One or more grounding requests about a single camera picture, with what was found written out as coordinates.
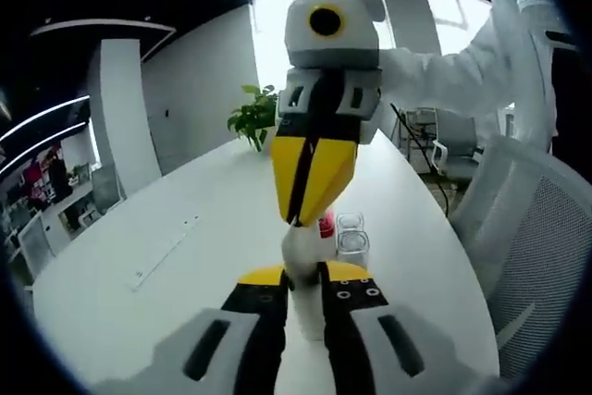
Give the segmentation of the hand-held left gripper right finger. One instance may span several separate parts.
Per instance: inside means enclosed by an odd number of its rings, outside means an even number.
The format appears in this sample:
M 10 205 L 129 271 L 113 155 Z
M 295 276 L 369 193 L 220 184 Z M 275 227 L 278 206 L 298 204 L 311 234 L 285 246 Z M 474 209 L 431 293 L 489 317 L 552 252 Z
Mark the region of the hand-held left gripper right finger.
M 500 394 L 502 380 L 462 363 L 452 340 L 391 304 L 362 267 L 317 265 L 324 342 L 338 394 Z

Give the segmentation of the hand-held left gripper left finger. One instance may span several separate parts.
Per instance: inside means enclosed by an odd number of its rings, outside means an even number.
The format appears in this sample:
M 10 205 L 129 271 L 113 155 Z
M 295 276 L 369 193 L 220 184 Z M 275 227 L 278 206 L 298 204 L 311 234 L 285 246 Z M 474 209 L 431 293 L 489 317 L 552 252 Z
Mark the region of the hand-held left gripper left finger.
M 219 308 L 205 308 L 154 347 L 151 363 L 94 394 L 272 394 L 286 346 L 289 279 L 283 265 L 239 278 Z

